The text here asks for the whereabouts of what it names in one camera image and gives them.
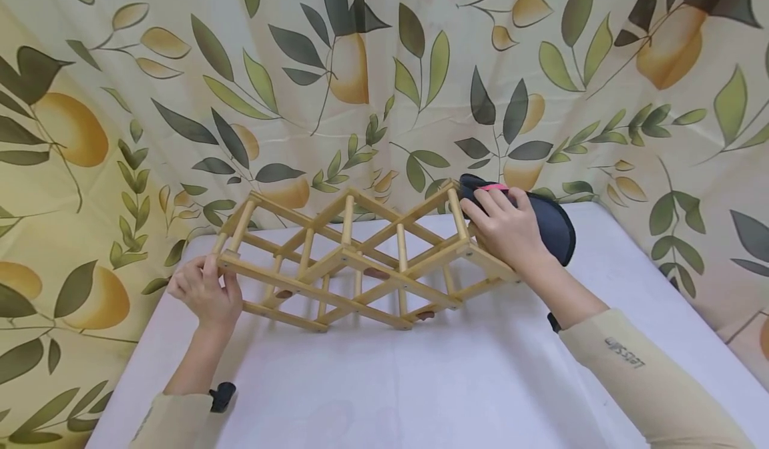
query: wooden slat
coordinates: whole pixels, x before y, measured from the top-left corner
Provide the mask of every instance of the wooden slat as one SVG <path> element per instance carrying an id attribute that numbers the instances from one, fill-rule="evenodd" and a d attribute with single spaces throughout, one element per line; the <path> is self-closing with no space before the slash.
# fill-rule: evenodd
<path id="1" fill-rule="evenodd" d="M 315 263 L 312 267 L 308 268 L 307 271 L 305 271 L 298 280 L 302 284 L 312 284 L 318 278 L 322 277 L 325 273 L 329 272 L 330 269 L 335 268 L 339 265 L 341 258 L 341 247 L 338 247 L 334 249 L 333 251 L 326 254 L 323 258 L 320 259 L 317 263 Z M 282 286 L 279 286 L 282 289 L 289 290 L 289 288 L 285 288 Z M 285 298 L 279 298 L 277 294 L 272 294 L 271 297 L 268 299 L 264 299 L 262 301 L 262 305 L 267 308 L 278 308 L 281 304 L 285 302 Z"/>
<path id="2" fill-rule="evenodd" d="M 483 281 L 472 284 L 472 286 L 467 286 L 459 292 L 455 292 L 455 296 L 461 299 L 462 302 L 466 302 L 475 296 L 480 296 L 485 292 L 489 292 L 500 282 L 502 282 L 500 278 L 484 279 Z M 438 304 L 427 304 L 426 306 L 422 306 L 419 309 L 415 309 L 414 311 L 405 314 L 403 317 L 411 322 L 418 322 L 420 320 L 419 314 L 424 314 L 425 312 L 432 312 L 433 314 L 436 314 L 442 310 L 444 310 L 443 306 L 439 306 Z"/>
<path id="3" fill-rule="evenodd" d="M 283 256 L 275 256 L 274 261 L 272 262 L 272 271 L 280 272 L 280 266 L 282 265 L 283 265 Z M 266 301 L 268 298 L 271 298 L 274 292 L 275 292 L 274 284 L 267 284 L 267 286 L 264 286 L 264 300 Z"/>
<path id="4" fill-rule="evenodd" d="M 365 271 L 367 268 L 375 268 L 378 271 L 388 274 L 388 276 L 390 276 L 390 279 L 396 279 L 396 281 L 399 281 L 401 286 L 406 291 L 412 294 L 416 294 L 416 296 L 419 296 L 421 298 L 427 299 L 430 302 L 443 304 L 446 307 L 455 307 L 459 303 L 459 301 L 456 301 L 454 298 L 450 298 L 449 296 L 446 296 L 446 294 L 438 291 L 437 289 L 434 289 L 430 286 L 426 286 L 426 284 L 422 284 L 421 282 L 416 281 L 415 279 L 412 279 L 406 276 L 405 274 L 393 271 L 393 269 L 390 269 L 389 267 L 385 267 L 385 266 L 382 266 L 381 264 L 377 264 L 376 262 L 370 261 L 369 259 L 363 256 L 359 256 L 354 252 L 343 249 L 342 254 L 344 257 L 347 258 L 348 266 L 354 267 L 359 271 Z"/>
<path id="5" fill-rule="evenodd" d="M 381 205 L 379 202 L 377 202 L 373 197 L 364 194 L 363 192 L 355 191 L 355 200 L 358 202 L 358 205 L 360 207 L 363 207 L 365 210 L 369 212 L 374 212 L 376 215 L 380 215 L 385 220 L 388 220 L 390 222 L 397 221 L 401 215 L 390 209 L 389 207 L 385 207 L 384 205 Z M 430 230 L 426 230 L 426 228 L 419 225 L 419 223 L 412 223 L 409 226 L 409 232 L 414 234 L 415 236 L 419 237 L 421 240 L 425 240 L 426 242 L 429 242 L 430 244 L 438 244 L 441 241 L 443 241 L 443 238 L 439 235 L 437 235 L 435 232 L 432 232 Z"/>
<path id="6" fill-rule="evenodd" d="M 352 296 L 354 298 L 357 298 L 362 293 L 363 293 L 363 271 L 355 271 L 355 281 L 352 287 Z"/>
<path id="7" fill-rule="evenodd" d="M 255 236 L 251 232 L 246 232 L 243 235 L 243 242 L 245 242 L 245 243 L 247 243 L 247 244 L 249 244 L 251 246 L 260 248 L 263 251 L 267 251 L 267 252 L 269 252 L 270 254 L 272 254 L 274 256 L 283 256 L 284 258 L 287 258 L 289 261 L 296 262 L 297 264 L 302 262 L 302 255 L 300 255 L 300 253 L 298 253 L 298 252 L 286 252 L 285 254 L 281 254 L 279 252 L 280 246 L 278 246 L 274 242 L 270 242 L 268 240 L 263 240 L 263 238 Z M 314 258 L 310 258 L 310 260 L 309 260 L 310 265 L 313 265 L 315 262 L 317 262 L 317 261 Z"/>
<path id="8" fill-rule="evenodd" d="M 315 236 L 315 231 L 312 228 L 307 230 L 307 234 L 304 236 L 304 246 L 302 247 L 302 258 L 299 259 L 299 270 L 297 276 L 302 278 L 304 272 L 307 271 L 307 266 L 310 263 L 310 252 L 312 252 L 312 239 Z"/>
<path id="9" fill-rule="evenodd" d="M 248 196 L 245 197 L 245 200 L 240 204 L 238 204 L 238 207 L 236 207 L 236 210 L 230 213 L 230 216 L 227 217 L 226 221 L 224 221 L 224 223 L 222 224 L 222 227 L 219 228 L 219 232 L 224 232 L 228 236 L 232 236 L 232 232 L 236 229 L 236 226 L 240 221 L 241 213 L 243 213 L 243 209 L 245 208 L 246 203 L 248 203 L 248 201 L 250 200 L 254 200 L 253 194 L 254 194 L 253 191 L 249 192 Z"/>
<path id="10" fill-rule="evenodd" d="M 330 283 L 330 279 L 332 278 L 330 278 L 329 276 L 323 276 L 323 284 L 320 286 L 320 290 L 322 290 L 323 292 L 328 292 L 328 285 Z M 325 313 L 326 313 L 326 303 L 323 301 L 320 301 L 318 303 L 318 317 L 319 318 L 323 317 L 323 314 Z"/>
<path id="11" fill-rule="evenodd" d="M 454 287 L 454 277 L 451 276 L 451 268 L 448 265 L 443 266 L 443 278 L 446 281 L 446 294 L 452 296 L 456 290 Z"/>
<path id="12" fill-rule="evenodd" d="M 243 276 L 258 279 L 259 281 L 263 281 L 268 284 L 274 284 L 279 288 L 283 288 L 295 294 L 302 294 L 303 296 L 313 298 L 316 301 L 323 301 L 327 304 L 332 304 L 332 306 L 336 306 L 337 308 L 344 308 L 349 312 L 358 312 L 362 316 L 374 319 L 375 321 L 384 322 L 385 324 L 390 324 L 390 326 L 398 329 L 411 327 L 411 323 L 405 321 L 404 319 L 397 318 L 383 311 L 379 311 L 379 309 L 365 306 L 360 302 L 338 296 L 333 292 L 320 291 L 318 288 L 309 286 L 309 284 L 305 284 L 303 282 L 299 282 L 296 279 L 283 276 L 283 274 L 265 270 L 261 267 L 251 264 L 250 262 L 242 261 L 227 251 L 225 251 L 222 256 L 219 257 L 219 264 L 220 266 L 229 268 L 234 272 L 243 274 Z"/>
<path id="13" fill-rule="evenodd" d="M 325 324 L 319 324 L 318 322 L 315 322 L 315 321 L 308 321 L 307 319 L 303 319 L 298 316 L 293 316 L 293 314 L 289 314 L 287 312 L 281 312 L 275 309 L 265 308 L 264 306 L 260 306 L 260 304 L 254 304 L 253 302 L 243 301 L 243 310 L 245 312 L 257 314 L 257 316 L 273 319 L 273 321 L 284 322 L 285 324 L 292 324 L 292 326 L 307 329 L 308 331 L 313 331 L 313 332 L 328 331 L 328 326 L 325 326 Z"/>
<path id="14" fill-rule="evenodd" d="M 227 232 L 219 232 L 219 235 L 216 236 L 216 242 L 214 242 L 214 247 L 211 249 L 212 254 L 217 254 L 222 251 L 222 248 L 224 247 L 224 242 L 227 242 Z"/>
<path id="15" fill-rule="evenodd" d="M 332 228 L 330 228 L 330 227 L 328 227 L 326 225 L 320 226 L 319 222 L 322 221 L 322 218 L 320 216 L 316 217 L 315 219 L 312 219 L 312 218 L 309 218 L 309 217 L 307 217 L 305 215 L 302 215 L 302 213 L 298 213 L 297 211 L 293 211 L 291 209 L 283 207 L 282 205 L 276 204 L 275 202 L 269 200 L 268 198 L 264 198 L 261 195 L 258 195 L 258 193 L 256 193 L 256 192 L 252 192 L 252 195 L 255 195 L 255 197 L 258 198 L 259 206 L 261 206 L 262 208 L 265 208 L 268 211 L 277 213 L 278 215 L 281 215 L 282 217 L 285 217 L 287 220 L 292 221 L 294 223 L 297 223 L 299 226 L 302 226 L 302 227 L 305 227 L 305 228 L 312 227 L 312 228 L 314 228 L 315 232 L 318 233 L 319 235 L 321 235 L 323 237 L 326 237 L 326 238 L 329 238 L 330 240 L 332 240 L 332 241 L 334 241 L 334 242 L 336 242 L 338 244 L 341 243 L 341 236 L 342 236 L 341 232 L 339 232 L 337 230 L 333 230 Z M 294 241 L 295 238 L 297 238 L 297 236 L 298 235 L 294 235 L 292 240 L 290 240 L 289 242 Z M 376 250 L 375 247 L 379 246 L 379 244 L 376 244 L 373 247 L 364 249 L 364 248 L 361 247 L 362 243 L 360 241 L 358 241 L 358 240 L 355 240 L 354 238 L 352 240 L 350 240 L 350 243 L 351 243 L 351 246 L 354 248 L 354 250 L 362 251 L 362 252 L 364 252 L 366 254 L 366 256 L 369 256 L 369 257 L 375 259 L 376 261 L 379 261 L 379 262 L 385 264 L 386 266 L 390 266 L 392 268 L 398 267 L 398 260 L 397 259 L 395 259 L 394 257 L 388 256 L 387 254 L 385 254 L 382 251 Z M 293 247 L 293 245 L 289 245 L 289 243 L 287 242 L 286 244 L 283 245 L 282 248 L 280 248 L 280 251 L 278 253 L 282 254 L 283 256 L 285 256 L 285 252 L 286 251 L 293 251 L 294 249 L 296 249 L 299 246 L 300 246 L 300 241 L 299 241 L 298 244 L 296 244 L 296 247 Z"/>
<path id="16" fill-rule="evenodd" d="M 406 253 L 406 233 L 403 228 L 403 223 L 399 223 L 396 232 L 398 233 L 398 261 L 400 263 L 399 271 L 405 274 L 409 270 L 409 255 Z M 398 307 L 401 317 L 404 316 L 409 309 L 406 305 L 406 292 L 402 287 L 398 288 Z"/>
<path id="17" fill-rule="evenodd" d="M 460 256 L 482 268 L 484 271 L 486 271 L 486 274 L 490 274 L 492 277 L 498 277 L 503 281 L 513 283 L 521 281 L 521 278 L 518 277 L 518 274 L 516 274 L 510 266 L 492 256 L 489 252 L 484 251 L 480 247 L 469 246 L 464 251 L 458 253 Z"/>
<path id="18" fill-rule="evenodd" d="M 241 242 L 243 242 L 243 235 L 248 231 L 248 222 L 251 221 L 251 216 L 254 215 L 254 209 L 256 208 L 256 201 L 249 198 L 245 201 L 243 212 L 241 212 L 240 220 L 238 221 L 238 227 L 232 233 L 232 239 L 230 240 L 230 250 L 237 252 Z"/>
<path id="19" fill-rule="evenodd" d="M 432 271 L 437 266 L 445 266 L 457 257 L 457 249 L 465 246 L 465 243 L 455 242 L 453 246 L 449 246 L 446 248 L 446 250 L 436 252 L 430 257 L 423 258 L 419 263 L 409 267 L 409 271 L 405 274 L 406 277 L 418 279 L 424 276 L 426 273 Z M 364 292 L 360 295 L 360 297 L 357 297 L 354 300 L 355 302 L 360 302 L 361 304 L 373 303 L 374 301 L 377 301 L 378 299 L 381 299 L 390 292 L 394 291 L 396 285 L 399 283 L 399 281 L 395 281 L 390 278 L 387 281 L 381 282 L 378 286 L 375 286 Z M 320 322 L 322 324 L 330 324 L 347 316 L 349 313 L 350 311 L 344 308 L 335 308 L 332 311 L 325 313 L 323 317 L 316 319 L 316 322 Z"/>
<path id="20" fill-rule="evenodd" d="M 376 232 L 373 236 L 369 237 L 362 245 L 356 246 L 355 248 L 358 251 L 362 251 L 364 254 L 370 256 L 369 251 L 371 251 L 371 249 L 375 247 L 379 247 L 381 243 L 383 243 L 384 241 L 388 240 L 390 237 L 393 237 L 395 235 L 395 232 L 397 230 L 399 223 L 403 223 L 404 226 L 409 226 L 409 231 L 413 232 L 413 230 L 411 229 L 412 223 L 424 217 L 425 215 L 428 215 L 430 211 L 434 210 L 437 206 L 441 205 L 441 203 L 445 201 L 446 193 L 450 190 L 451 187 L 452 187 L 451 185 L 447 185 L 446 187 L 435 192 L 435 194 L 428 197 L 428 199 L 425 202 L 415 207 L 414 210 L 411 210 L 409 213 L 405 213 L 401 217 L 398 217 L 395 221 L 391 222 L 388 226 L 383 228 L 383 230 Z M 397 264 L 389 265 L 389 266 L 394 268 L 398 267 Z"/>
<path id="21" fill-rule="evenodd" d="M 465 218 L 462 215 L 462 209 L 459 207 L 459 197 L 457 197 L 457 191 L 454 187 L 449 188 L 449 208 L 452 215 L 454 215 L 454 224 L 457 227 L 457 234 L 459 234 L 460 240 L 466 240 L 467 238 L 467 226 L 465 225 Z"/>
<path id="22" fill-rule="evenodd" d="M 319 227 L 323 227 L 326 225 L 326 223 L 329 223 L 334 218 L 334 216 L 341 212 L 342 208 L 344 207 L 344 202 L 347 200 L 347 195 L 348 191 L 343 192 L 337 198 L 335 198 L 332 203 L 325 207 L 324 210 L 320 211 L 320 213 L 316 215 L 315 218 L 308 218 L 310 223 L 301 223 L 300 226 L 304 226 L 303 230 L 300 230 L 294 234 L 293 237 L 291 237 L 278 250 L 278 253 L 285 256 L 287 252 L 295 251 L 297 247 L 302 245 L 302 241 L 304 241 L 304 232 L 308 228 L 313 228 L 315 232 L 317 232 Z"/>
<path id="23" fill-rule="evenodd" d="M 344 200 L 344 218 L 341 225 L 341 243 L 343 246 L 350 246 L 352 244 L 352 217 L 353 207 L 355 205 L 355 197 L 348 195 Z"/>

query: white tablecloth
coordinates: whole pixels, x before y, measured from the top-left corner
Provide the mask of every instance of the white tablecloth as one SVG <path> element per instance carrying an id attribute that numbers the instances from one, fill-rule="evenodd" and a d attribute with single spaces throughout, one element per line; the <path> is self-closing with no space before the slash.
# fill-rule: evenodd
<path id="1" fill-rule="evenodd" d="M 636 326 L 697 378 L 759 447 L 769 447 L 769 394 L 710 331 L 692 307 L 598 205 L 571 204 L 577 230 L 569 271 L 621 308 Z M 450 215 L 421 223 L 444 236 Z M 383 221 L 354 224 L 362 240 Z M 259 232 L 284 242 L 295 230 Z M 197 238 L 182 262 L 209 252 L 213 236 Z M 331 241 L 315 237 L 319 258 Z M 414 236 L 409 256 L 428 247 Z M 395 256 L 395 239 L 380 250 Z M 243 245 L 242 257 L 262 266 L 272 256 Z M 294 271 L 286 263 L 284 271 Z M 452 265 L 466 286 L 483 272 Z M 353 273 L 332 279 L 351 296 Z M 440 272 L 422 279 L 443 288 Z M 378 281 L 364 278 L 364 290 Z M 256 301 L 263 285 L 241 278 Z M 409 299 L 409 309 L 418 307 Z M 395 312 L 395 296 L 377 308 Z M 283 309 L 314 314 L 315 303 L 294 296 Z M 500 286 L 456 312 L 399 332 L 347 316 L 327 334 L 311 334 L 243 313 L 214 385 L 229 380 L 238 393 L 226 414 L 211 414 L 201 448 L 424 449 L 643 448 L 637 430 L 585 368 L 576 364 L 546 320 L 547 308 L 525 284 Z M 152 398 L 181 361 L 196 318 L 164 294 L 87 445 L 125 448 Z"/>

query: yellow lemon print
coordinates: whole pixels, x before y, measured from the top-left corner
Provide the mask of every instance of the yellow lemon print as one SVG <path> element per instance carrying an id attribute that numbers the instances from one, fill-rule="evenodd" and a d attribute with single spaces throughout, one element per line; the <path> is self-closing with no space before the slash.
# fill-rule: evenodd
<path id="1" fill-rule="evenodd" d="M 245 147 L 245 153 L 248 156 L 248 160 L 252 161 L 256 159 L 259 156 L 259 141 L 256 140 L 254 134 L 240 124 L 230 125 L 232 126 L 232 129 L 236 131 L 238 139 L 241 139 L 241 142 L 243 142 L 243 147 Z"/>
<path id="2" fill-rule="evenodd" d="M 537 183 L 537 178 L 539 178 L 539 173 L 542 172 L 544 165 L 544 161 L 514 161 L 508 159 L 505 162 L 505 169 L 502 170 L 502 174 L 505 176 L 505 185 L 530 191 Z"/>
<path id="3" fill-rule="evenodd" d="M 526 119 L 524 119 L 524 124 L 521 126 L 519 134 L 526 134 L 526 132 L 536 127 L 539 121 L 542 120 L 542 115 L 545 115 L 545 98 L 540 94 L 531 94 L 526 110 Z"/>
<path id="4" fill-rule="evenodd" d="M 181 190 L 174 196 L 174 205 L 177 207 L 192 207 L 194 201 L 187 191 Z"/>
<path id="5" fill-rule="evenodd" d="M 659 90 L 687 75 L 702 50 L 700 26 L 708 18 L 696 7 L 683 5 L 665 20 L 638 51 L 636 67 Z"/>
<path id="6" fill-rule="evenodd" d="M 40 296 L 43 283 L 35 271 L 15 262 L 0 262 L 0 284 L 19 292 L 27 299 Z"/>
<path id="7" fill-rule="evenodd" d="M 35 104 L 35 114 L 56 142 L 64 159 L 94 167 L 107 156 L 109 142 L 96 116 L 79 100 L 49 92 Z"/>
<path id="8" fill-rule="evenodd" d="M 395 177 L 398 177 L 399 172 L 398 171 L 389 171 L 384 177 L 380 179 L 379 182 L 376 182 L 374 185 L 374 191 L 384 193 L 390 189 L 390 186 L 393 185 L 393 179 Z"/>
<path id="9" fill-rule="evenodd" d="M 310 185 L 307 178 L 297 178 L 260 184 L 264 197 L 287 208 L 302 208 L 310 200 Z"/>
<path id="10" fill-rule="evenodd" d="M 334 96 L 348 104 L 368 104 L 368 65 L 366 46 L 360 34 L 343 35 L 329 51 L 332 60 L 326 60 L 326 67 L 332 67 L 329 74 L 330 88 Z"/>
<path id="11" fill-rule="evenodd" d="M 131 309 L 120 279 L 107 268 L 94 267 L 93 285 L 88 299 L 64 322 L 79 329 L 106 329 L 117 326 Z"/>

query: wooden dowel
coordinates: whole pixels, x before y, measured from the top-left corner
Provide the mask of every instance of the wooden dowel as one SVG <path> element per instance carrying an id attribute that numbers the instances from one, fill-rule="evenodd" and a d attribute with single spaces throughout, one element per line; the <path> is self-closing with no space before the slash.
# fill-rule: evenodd
<path id="1" fill-rule="evenodd" d="M 472 286 L 467 286 L 461 291 L 456 292 L 455 297 L 461 299 L 461 301 L 464 302 L 467 301 L 467 299 L 471 299 L 476 296 L 480 296 L 485 292 L 491 291 L 491 289 L 496 287 L 496 285 L 500 282 L 501 279 L 499 278 L 484 279 L 483 281 L 476 282 L 475 284 L 472 284 Z M 403 318 L 410 322 L 416 322 L 426 318 L 425 314 L 429 314 L 428 318 L 432 318 L 435 317 L 437 312 L 443 311 L 444 309 L 445 307 L 440 306 L 440 304 L 427 304 L 426 306 L 422 306 L 419 309 L 414 309 L 414 311 L 405 314 Z"/>
<path id="2" fill-rule="evenodd" d="M 329 276 L 323 276 L 323 284 L 320 287 L 320 291 L 328 292 L 328 284 L 330 283 L 331 280 L 332 280 L 332 278 L 330 278 Z M 326 303 L 323 302 L 323 301 L 319 301 L 319 303 L 318 303 L 318 317 L 319 318 L 323 317 L 323 315 L 325 313 L 326 313 Z"/>
<path id="3" fill-rule="evenodd" d="M 454 278 L 451 277 L 451 270 L 448 266 L 443 266 L 443 278 L 446 281 L 446 294 L 452 296 L 456 289 L 454 288 Z"/>
<path id="4" fill-rule="evenodd" d="M 240 247 L 241 242 L 243 242 L 243 235 L 248 230 L 248 221 L 251 220 L 251 216 L 254 215 L 254 209 L 256 208 L 256 201 L 253 199 L 249 199 L 245 203 L 245 207 L 243 209 L 243 212 L 241 213 L 240 220 L 238 221 L 238 227 L 236 227 L 236 231 L 232 234 L 232 239 L 230 240 L 230 250 L 233 252 L 237 252 L 238 248 Z"/>
<path id="5" fill-rule="evenodd" d="M 355 197 L 348 195 L 344 201 L 344 221 L 341 226 L 341 243 L 344 246 L 352 244 L 352 216 Z"/>
<path id="6" fill-rule="evenodd" d="M 284 322 L 285 324 L 292 324 L 298 328 L 307 329 L 312 332 L 325 332 L 328 331 L 326 324 L 319 324 L 315 321 L 308 321 L 307 319 L 293 316 L 288 312 L 281 312 L 271 308 L 265 308 L 260 304 L 254 304 L 253 302 L 243 301 L 243 310 L 257 316 L 273 319 L 273 321 Z"/>
<path id="7" fill-rule="evenodd" d="M 360 302 L 338 296 L 338 294 L 334 294 L 331 291 L 320 291 L 320 289 L 312 287 L 310 284 L 299 282 L 294 278 L 283 276 L 283 274 L 277 274 L 269 270 L 265 270 L 264 268 L 253 265 L 251 262 L 242 261 L 241 259 L 238 259 L 234 256 L 236 255 L 233 255 L 229 251 L 225 251 L 222 256 L 219 257 L 219 266 L 230 268 L 233 272 L 243 274 L 243 276 L 258 279 L 269 284 L 274 284 L 275 286 L 280 286 L 280 288 L 289 292 L 297 294 L 301 293 L 303 296 L 313 298 L 316 301 L 327 302 L 332 304 L 332 306 L 336 306 L 337 308 L 344 309 L 348 312 L 358 312 L 361 316 L 366 316 L 368 318 L 375 319 L 376 321 L 390 324 L 390 326 L 398 329 L 408 329 L 411 327 L 410 322 L 395 317 L 392 314 L 388 314 L 384 311 L 380 311 L 379 309 L 365 306 Z"/>
<path id="8" fill-rule="evenodd" d="M 403 228 L 403 223 L 399 223 L 395 230 L 398 235 L 399 269 L 404 274 L 409 270 L 409 256 L 406 253 L 406 232 Z M 406 292 L 403 290 L 402 284 L 398 288 L 398 307 L 401 317 L 409 312 L 406 306 Z"/>
<path id="9" fill-rule="evenodd" d="M 467 238 L 467 226 L 465 225 L 465 218 L 462 216 L 462 209 L 459 207 L 459 197 L 457 197 L 457 191 L 454 187 L 449 189 L 449 207 L 452 215 L 454 215 L 457 234 L 459 234 L 460 240 L 465 240 Z"/>
<path id="10" fill-rule="evenodd" d="M 465 246 L 464 243 L 455 242 L 451 246 L 446 247 L 447 250 L 436 252 L 428 258 L 422 258 L 419 263 L 415 263 L 409 268 L 409 272 L 406 274 L 406 276 L 412 279 L 417 279 L 421 276 L 424 276 L 426 273 L 431 272 L 437 266 L 447 265 L 449 262 L 456 258 L 455 251 L 463 246 Z M 395 290 L 395 286 L 399 283 L 399 281 L 396 281 L 394 278 L 390 277 L 387 281 L 383 281 L 378 286 L 375 286 L 361 294 L 355 302 L 360 302 L 361 304 L 367 305 L 373 303 L 374 301 L 377 301 L 378 299 L 383 298 L 387 294 L 393 292 Z M 457 300 L 455 307 L 457 306 L 461 306 L 461 301 Z M 332 311 L 325 313 L 322 318 L 318 318 L 317 322 L 320 322 L 321 324 L 330 324 L 347 316 L 347 314 L 350 312 L 351 311 L 349 309 L 337 307 L 332 309 Z"/>
<path id="11" fill-rule="evenodd" d="M 409 257 L 406 254 L 406 231 L 403 228 L 403 223 L 399 223 L 395 228 L 398 235 L 398 262 L 401 272 L 409 270 Z"/>
<path id="12" fill-rule="evenodd" d="M 310 263 L 310 252 L 312 251 L 312 238 L 315 236 L 314 230 L 307 230 L 307 234 L 304 236 L 304 247 L 302 247 L 302 260 L 299 261 L 299 270 L 297 276 L 301 278 L 305 271 L 307 271 L 307 265 Z"/>
<path id="13" fill-rule="evenodd" d="M 360 294 L 363 293 L 363 272 L 356 270 L 355 271 L 355 283 L 352 288 L 353 291 L 353 297 L 358 297 Z"/>
<path id="14" fill-rule="evenodd" d="M 356 268 L 359 271 L 365 271 L 367 268 L 374 268 L 379 272 L 388 274 L 390 279 L 395 279 L 395 281 L 397 281 L 396 284 L 400 284 L 400 286 L 406 291 L 412 294 L 416 294 L 416 296 L 419 296 L 423 299 L 427 299 L 430 302 L 435 302 L 437 304 L 442 304 L 442 306 L 451 308 L 455 308 L 459 303 L 459 301 L 455 300 L 454 298 L 446 296 L 446 294 L 443 292 L 440 292 L 430 286 L 426 286 L 426 284 L 422 284 L 420 281 L 415 281 L 414 279 L 406 276 L 404 273 L 396 272 L 389 267 L 381 266 L 376 262 L 370 261 L 370 259 L 365 258 L 364 256 L 359 256 L 358 254 L 350 252 L 347 249 L 342 249 L 342 253 L 347 258 L 348 266 Z"/>
<path id="15" fill-rule="evenodd" d="M 243 235 L 243 242 L 250 244 L 251 246 L 254 246 L 255 248 L 260 248 L 262 251 L 269 252 L 270 254 L 274 256 L 284 256 L 289 261 L 296 262 L 297 264 L 302 261 L 302 255 L 298 252 L 286 252 L 285 254 L 281 254 L 279 252 L 280 246 L 275 244 L 274 242 L 270 242 L 268 240 L 263 240 L 263 238 L 260 238 L 258 236 L 254 236 L 251 232 L 246 232 L 245 235 Z M 310 258 L 310 266 L 312 266 L 316 260 L 314 258 Z"/>
<path id="16" fill-rule="evenodd" d="M 211 249 L 211 253 L 218 254 L 221 252 L 222 248 L 224 247 L 224 242 L 227 242 L 227 232 L 219 232 L 219 235 L 216 236 L 214 247 Z"/>
<path id="17" fill-rule="evenodd" d="M 274 262 L 272 263 L 272 271 L 280 272 L 280 266 L 282 264 L 283 256 L 275 256 Z M 274 284 L 267 284 L 267 286 L 264 286 L 264 299 L 266 300 L 271 297 L 273 292 L 275 292 Z"/>

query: background fabric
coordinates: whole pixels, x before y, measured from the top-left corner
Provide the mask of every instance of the background fabric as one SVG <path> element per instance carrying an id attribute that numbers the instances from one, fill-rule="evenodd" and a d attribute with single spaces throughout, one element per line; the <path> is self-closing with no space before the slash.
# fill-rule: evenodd
<path id="1" fill-rule="evenodd" d="M 248 191 L 405 211 L 465 171 L 605 205 L 769 387 L 768 13 L 0 0 L 0 448 L 85 444 L 184 246 Z"/>

